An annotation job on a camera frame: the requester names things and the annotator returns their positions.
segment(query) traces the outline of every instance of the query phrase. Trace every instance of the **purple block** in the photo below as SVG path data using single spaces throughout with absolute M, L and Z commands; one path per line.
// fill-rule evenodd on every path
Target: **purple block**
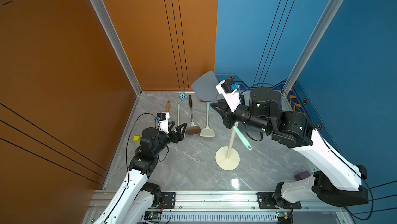
M 310 177 L 310 172 L 307 170 L 294 176 L 296 181 Z

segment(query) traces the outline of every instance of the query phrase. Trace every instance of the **orange wall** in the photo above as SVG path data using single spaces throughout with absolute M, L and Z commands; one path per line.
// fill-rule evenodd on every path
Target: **orange wall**
M 89 0 L 9 1 L 0 2 L 2 219 L 80 223 L 136 95 Z
M 218 0 L 103 2 L 142 90 L 188 90 L 214 70 Z

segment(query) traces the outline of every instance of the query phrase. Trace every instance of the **blue toy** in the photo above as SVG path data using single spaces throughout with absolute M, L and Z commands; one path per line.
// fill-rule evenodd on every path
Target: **blue toy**
M 179 94 L 179 98 L 181 99 L 182 102 L 187 100 L 187 96 L 185 93 Z

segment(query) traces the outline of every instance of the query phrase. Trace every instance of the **gray spatula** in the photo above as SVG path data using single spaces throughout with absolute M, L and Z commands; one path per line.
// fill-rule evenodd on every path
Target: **gray spatula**
M 202 136 L 202 137 L 214 137 L 215 136 L 215 131 L 212 130 L 208 126 L 209 115 L 210 115 L 210 103 L 207 102 L 207 126 L 203 130 L 201 130 L 201 132 L 200 132 L 200 136 Z
M 216 100 L 218 96 L 218 91 L 216 89 L 217 84 L 218 80 L 216 79 L 215 73 L 209 71 L 192 84 L 192 89 L 200 100 L 204 102 L 218 102 Z

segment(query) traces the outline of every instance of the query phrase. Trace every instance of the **beige spatula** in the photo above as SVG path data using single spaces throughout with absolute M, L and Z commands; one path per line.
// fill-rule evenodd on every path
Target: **beige spatula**
M 215 131 L 212 130 L 208 126 L 209 115 L 210 115 L 210 103 L 207 102 L 207 126 L 203 130 L 201 130 L 201 132 L 200 132 L 200 136 L 202 136 L 202 137 L 214 137 L 215 136 Z

